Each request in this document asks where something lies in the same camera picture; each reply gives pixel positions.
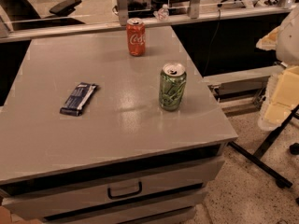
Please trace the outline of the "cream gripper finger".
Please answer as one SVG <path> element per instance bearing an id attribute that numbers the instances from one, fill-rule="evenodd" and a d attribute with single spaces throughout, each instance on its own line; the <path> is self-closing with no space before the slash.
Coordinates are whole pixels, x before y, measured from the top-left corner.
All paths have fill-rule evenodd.
<path id="1" fill-rule="evenodd" d="M 258 126 L 274 131 L 299 105 L 299 66 L 292 66 L 268 79 Z"/>
<path id="2" fill-rule="evenodd" d="M 278 31 L 279 27 L 276 27 L 269 34 L 260 38 L 256 44 L 256 47 L 262 50 L 275 50 L 277 48 L 278 42 Z"/>

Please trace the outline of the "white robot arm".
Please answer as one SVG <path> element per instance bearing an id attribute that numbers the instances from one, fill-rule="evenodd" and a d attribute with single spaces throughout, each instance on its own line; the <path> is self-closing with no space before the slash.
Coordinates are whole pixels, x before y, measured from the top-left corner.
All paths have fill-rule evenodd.
<path id="1" fill-rule="evenodd" d="M 258 49 L 274 50 L 287 67 L 273 74 L 267 82 L 258 126 L 274 131 L 299 105 L 299 7 L 256 44 Z"/>

